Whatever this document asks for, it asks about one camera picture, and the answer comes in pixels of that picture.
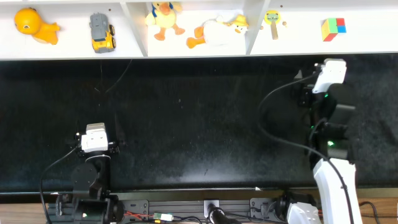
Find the stuffed animal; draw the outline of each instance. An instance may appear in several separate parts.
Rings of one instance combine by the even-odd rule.
[[[58,37],[55,33],[60,30],[57,23],[47,24],[39,16],[35,9],[21,9],[14,18],[17,30],[23,34],[30,34],[40,43],[57,44]]]
[[[223,22],[222,17],[206,21],[203,26],[195,29],[196,38],[188,38],[187,46],[192,49],[198,44],[210,44],[213,46],[230,44],[234,35],[244,35],[248,31],[249,24],[246,17],[238,15],[231,23]]]
[[[165,40],[165,32],[168,28],[173,28],[176,35],[181,35],[185,29],[179,28],[175,21],[177,15],[175,13],[182,11],[182,6],[178,2],[152,2],[152,12],[148,14],[145,23],[150,25],[158,25],[160,32],[155,34],[157,40]]]

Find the blue vest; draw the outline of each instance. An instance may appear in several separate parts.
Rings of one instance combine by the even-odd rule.
[[[170,2],[169,6],[171,9],[173,9],[173,4],[171,2]],[[155,10],[156,10],[156,8],[155,8],[154,4],[152,3],[152,15],[156,18],[157,14],[155,13]]]

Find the black table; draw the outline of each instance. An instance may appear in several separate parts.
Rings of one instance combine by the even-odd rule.
[[[346,84],[358,96],[348,136],[359,187],[396,187],[397,55],[330,57],[347,61]],[[115,138],[115,116],[127,142],[111,160],[115,192],[315,186],[303,151],[261,135],[256,110],[266,93],[324,58],[133,60],[107,94],[129,60],[0,62],[0,192],[37,192],[43,169],[68,152],[77,121],[81,130],[105,122]],[[267,105],[270,131],[303,142],[305,111],[289,90]],[[44,188],[71,190],[78,162],[55,166]]]

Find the colorful cube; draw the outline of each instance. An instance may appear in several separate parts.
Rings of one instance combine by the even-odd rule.
[[[343,18],[329,18],[322,25],[322,40],[331,41],[337,34],[345,34],[346,23]]]

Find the toy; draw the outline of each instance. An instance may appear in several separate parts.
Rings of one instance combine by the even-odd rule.
[[[112,52],[116,48],[114,27],[109,24],[108,18],[101,13],[90,16],[91,43],[95,53]]]
[[[329,18],[322,25],[322,41],[331,41],[337,34],[347,33],[343,18]]]
[[[160,27],[160,32],[155,34],[157,40],[165,40],[165,32],[168,28],[173,28],[176,35],[181,35],[185,32],[185,29],[179,28],[175,23],[177,15],[174,10],[181,12],[181,4],[178,2],[152,3],[152,12],[145,18],[145,23],[148,26],[156,24]]]
[[[206,21],[203,26],[195,29],[195,38],[187,39],[187,46],[192,49],[198,44],[224,45],[233,41],[234,35],[244,35],[249,24],[246,17],[238,15],[231,23],[223,22],[222,17]]]
[[[55,32],[59,31],[60,27],[56,22],[53,24],[45,23],[36,9],[21,9],[15,15],[14,22],[19,32],[32,35],[40,43],[55,45],[58,42]]]
[[[275,10],[267,11],[264,20],[268,25],[271,25],[272,40],[277,40],[278,30],[276,29],[276,24],[278,24],[280,21],[279,12]]]

